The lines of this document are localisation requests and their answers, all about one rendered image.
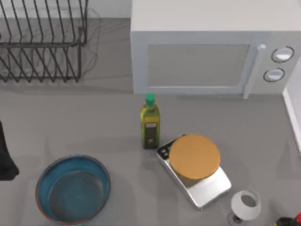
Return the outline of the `pale microwave oven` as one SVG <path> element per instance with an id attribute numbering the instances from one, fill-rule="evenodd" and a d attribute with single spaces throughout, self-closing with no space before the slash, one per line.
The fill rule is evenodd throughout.
<path id="1" fill-rule="evenodd" d="M 136 94 L 243 97 L 265 44 L 250 95 L 279 95 L 301 57 L 301 0 L 132 0 L 130 42 Z M 294 56 L 273 62 L 284 47 Z M 285 76 L 266 82 L 276 68 Z"/>

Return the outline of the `large white microwave knob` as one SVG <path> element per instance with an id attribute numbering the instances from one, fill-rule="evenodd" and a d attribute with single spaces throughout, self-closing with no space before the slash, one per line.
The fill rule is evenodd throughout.
<path id="1" fill-rule="evenodd" d="M 294 56 L 294 49 L 291 47 L 278 48 L 273 51 L 271 59 L 276 63 L 284 63 Z"/>

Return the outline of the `silver kitchen scale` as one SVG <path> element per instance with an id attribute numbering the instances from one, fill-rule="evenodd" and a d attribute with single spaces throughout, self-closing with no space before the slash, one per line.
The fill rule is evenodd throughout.
<path id="1" fill-rule="evenodd" d="M 221 167 L 212 175 L 201 180 L 187 179 L 178 174 L 170 164 L 169 154 L 172 144 L 183 137 L 187 137 L 187 135 L 179 136 L 159 147 L 157 150 L 157 158 L 189 202 L 196 209 L 203 210 L 216 199 L 229 192 L 231 182 Z"/>

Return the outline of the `black and red bottle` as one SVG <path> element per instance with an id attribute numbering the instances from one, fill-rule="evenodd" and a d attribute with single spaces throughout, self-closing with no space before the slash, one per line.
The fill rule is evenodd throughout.
<path id="1" fill-rule="evenodd" d="M 294 218 L 280 217 L 274 226 L 301 226 L 301 212 Z"/>

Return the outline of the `small white microwave knob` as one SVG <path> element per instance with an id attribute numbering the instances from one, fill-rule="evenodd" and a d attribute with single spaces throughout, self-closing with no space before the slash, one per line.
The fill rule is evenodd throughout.
<path id="1" fill-rule="evenodd" d="M 277 82 L 285 76 L 285 71 L 281 68 L 266 71 L 263 78 L 266 82 Z"/>

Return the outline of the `green oil bottle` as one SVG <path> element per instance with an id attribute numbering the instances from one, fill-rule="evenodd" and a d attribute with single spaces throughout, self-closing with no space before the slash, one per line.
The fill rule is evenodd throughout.
<path id="1" fill-rule="evenodd" d="M 145 104 L 140 110 L 141 141 L 143 149 L 157 149 L 160 141 L 160 110 L 155 95 L 145 95 Z"/>

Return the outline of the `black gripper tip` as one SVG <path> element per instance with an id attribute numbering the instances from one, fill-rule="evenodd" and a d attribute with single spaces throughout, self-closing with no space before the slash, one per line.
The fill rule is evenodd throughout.
<path id="1" fill-rule="evenodd" d="M 19 169 L 9 154 L 0 121 L 0 181 L 12 181 L 17 175 L 19 175 Z"/>

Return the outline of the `blue bowl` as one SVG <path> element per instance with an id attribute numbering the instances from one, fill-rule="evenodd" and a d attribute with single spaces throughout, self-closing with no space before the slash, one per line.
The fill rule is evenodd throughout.
<path id="1" fill-rule="evenodd" d="M 106 167 L 87 155 L 69 155 L 51 163 L 40 175 L 35 201 L 40 213 L 61 226 L 82 226 L 105 207 L 111 193 Z"/>

